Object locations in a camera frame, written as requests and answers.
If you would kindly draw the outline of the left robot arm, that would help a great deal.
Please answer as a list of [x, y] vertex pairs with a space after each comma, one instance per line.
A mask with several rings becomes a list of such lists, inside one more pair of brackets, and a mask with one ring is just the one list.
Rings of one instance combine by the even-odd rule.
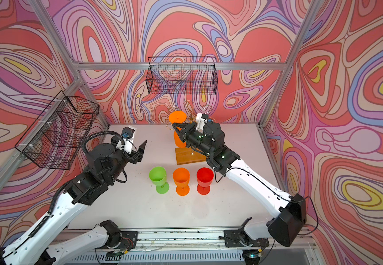
[[145, 152], [145, 142], [133, 144], [135, 134], [134, 127], [125, 127], [121, 133], [107, 130], [86, 137], [81, 144], [88, 161], [83, 172], [58, 188], [49, 210], [19, 239], [0, 247], [0, 265], [63, 265], [90, 250], [120, 248], [125, 238], [111, 220], [63, 243], [53, 240], [110, 186], [126, 183], [119, 175], [127, 164], [141, 162]]

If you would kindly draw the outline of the green wine glass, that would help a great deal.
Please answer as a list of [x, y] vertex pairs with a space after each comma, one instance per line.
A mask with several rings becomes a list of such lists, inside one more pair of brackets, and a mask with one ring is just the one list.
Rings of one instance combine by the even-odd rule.
[[156, 186], [159, 194], [166, 194], [169, 191], [169, 183], [167, 182], [167, 171], [164, 167], [157, 166], [150, 170], [149, 179]]

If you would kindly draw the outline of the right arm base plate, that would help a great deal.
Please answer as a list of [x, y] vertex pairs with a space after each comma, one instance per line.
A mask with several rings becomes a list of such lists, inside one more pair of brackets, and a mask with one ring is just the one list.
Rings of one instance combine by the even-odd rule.
[[223, 235], [219, 236], [219, 239], [224, 241], [225, 246], [227, 248], [250, 248], [257, 247], [261, 249], [265, 249], [270, 246], [269, 240], [259, 238], [259, 239], [251, 239], [243, 230], [224, 230]]

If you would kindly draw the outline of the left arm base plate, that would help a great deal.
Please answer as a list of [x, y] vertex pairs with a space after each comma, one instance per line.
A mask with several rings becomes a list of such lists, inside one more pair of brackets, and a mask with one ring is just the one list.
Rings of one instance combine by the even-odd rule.
[[105, 261], [119, 261], [137, 245], [137, 231], [122, 231], [116, 235], [107, 246], [109, 252], [106, 254]]

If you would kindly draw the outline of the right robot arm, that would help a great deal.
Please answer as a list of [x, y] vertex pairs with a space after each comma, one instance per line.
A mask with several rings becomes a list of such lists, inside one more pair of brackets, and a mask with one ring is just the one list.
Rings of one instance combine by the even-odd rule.
[[271, 237], [284, 247], [292, 245], [306, 224], [306, 199], [276, 188], [252, 170], [241, 157], [225, 144], [220, 124], [205, 121], [202, 129], [196, 122], [172, 123], [181, 142], [204, 155], [209, 167], [223, 177], [236, 182], [255, 197], [269, 213], [266, 221], [244, 225], [244, 234], [253, 239]]

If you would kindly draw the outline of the aluminium mounting rail front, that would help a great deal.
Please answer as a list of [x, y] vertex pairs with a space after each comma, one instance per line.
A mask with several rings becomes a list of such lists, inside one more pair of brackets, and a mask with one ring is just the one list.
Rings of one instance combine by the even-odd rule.
[[109, 252], [100, 235], [86, 233], [84, 247], [76, 242], [76, 232], [69, 241], [51, 245], [47, 252], [57, 265], [322, 265], [324, 260], [315, 241], [300, 237], [291, 247], [271, 238], [270, 246], [227, 248], [219, 239], [224, 230], [235, 227], [197, 229], [138, 229], [137, 245], [119, 261], [105, 261]]

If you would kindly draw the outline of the wooden rack base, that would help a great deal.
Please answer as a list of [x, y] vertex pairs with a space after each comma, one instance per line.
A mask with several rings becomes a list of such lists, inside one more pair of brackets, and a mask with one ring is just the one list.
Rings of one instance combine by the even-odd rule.
[[177, 165], [205, 162], [206, 156], [193, 151], [191, 148], [176, 148], [175, 157]]

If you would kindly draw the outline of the red wine glass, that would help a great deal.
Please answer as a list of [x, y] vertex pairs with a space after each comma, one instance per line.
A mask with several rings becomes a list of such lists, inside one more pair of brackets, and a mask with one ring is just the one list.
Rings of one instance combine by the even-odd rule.
[[211, 184], [214, 179], [212, 169], [203, 167], [197, 171], [196, 177], [198, 181], [198, 193], [201, 195], [209, 194], [211, 191]]

